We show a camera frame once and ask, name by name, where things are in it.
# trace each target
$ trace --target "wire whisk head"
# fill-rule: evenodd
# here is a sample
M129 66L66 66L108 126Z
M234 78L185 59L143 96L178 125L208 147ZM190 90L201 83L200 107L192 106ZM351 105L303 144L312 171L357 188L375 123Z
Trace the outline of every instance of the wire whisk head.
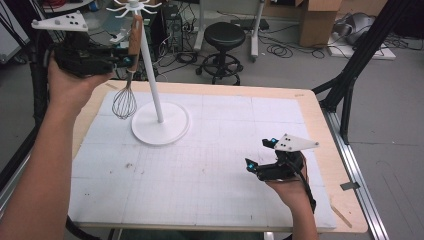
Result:
M137 111L137 101L131 87L125 87L113 98L112 112L120 119L127 119Z

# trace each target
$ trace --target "white pole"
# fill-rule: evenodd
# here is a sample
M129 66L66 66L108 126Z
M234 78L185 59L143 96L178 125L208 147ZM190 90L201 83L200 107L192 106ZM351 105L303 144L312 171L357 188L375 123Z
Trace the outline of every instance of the white pole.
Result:
M153 72L152 59L150 58L149 45L147 44L146 31L144 24L141 35L141 54L143 56L144 67L146 68L147 79L149 80L150 90L152 92L153 102L155 104L156 114L158 115L158 122L163 123L162 107L160 105L158 88L156 85L155 74Z

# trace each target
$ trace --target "cardboard box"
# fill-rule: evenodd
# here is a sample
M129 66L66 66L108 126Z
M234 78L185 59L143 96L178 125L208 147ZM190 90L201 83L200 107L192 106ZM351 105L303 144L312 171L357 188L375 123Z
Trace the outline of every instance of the cardboard box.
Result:
M299 45L302 47L324 47L336 20L341 0L321 1L307 0L303 3L300 16Z
M294 6L270 4L267 0L264 15L292 17L298 16L300 22L299 45L303 47L322 47L327 45L333 29L337 12L342 0L295 0Z

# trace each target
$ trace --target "grid paper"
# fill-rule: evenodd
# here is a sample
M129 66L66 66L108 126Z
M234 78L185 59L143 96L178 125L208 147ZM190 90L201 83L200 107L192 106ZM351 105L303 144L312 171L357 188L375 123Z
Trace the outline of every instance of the grid paper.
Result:
M191 126L179 141L152 147L134 136L131 119L113 115L115 93L105 97L73 162L74 221L246 230L293 225L290 210L247 172L244 158L275 162L263 138L288 133L309 139L296 100L161 94L161 101L186 108ZM135 96L139 106L152 101L150 93ZM303 153L317 227L335 228L314 151Z

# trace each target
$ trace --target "whisk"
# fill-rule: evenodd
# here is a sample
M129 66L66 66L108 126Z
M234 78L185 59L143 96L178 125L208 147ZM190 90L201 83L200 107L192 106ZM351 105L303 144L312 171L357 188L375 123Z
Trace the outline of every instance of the whisk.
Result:
M127 119L137 111L137 101L131 90L131 81L138 66L138 55L140 53L141 31L143 19L140 15L133 16L131 33L129 37L128 54L135 55L133 65L127 68L127 84L113 98L112 112L120 119Z

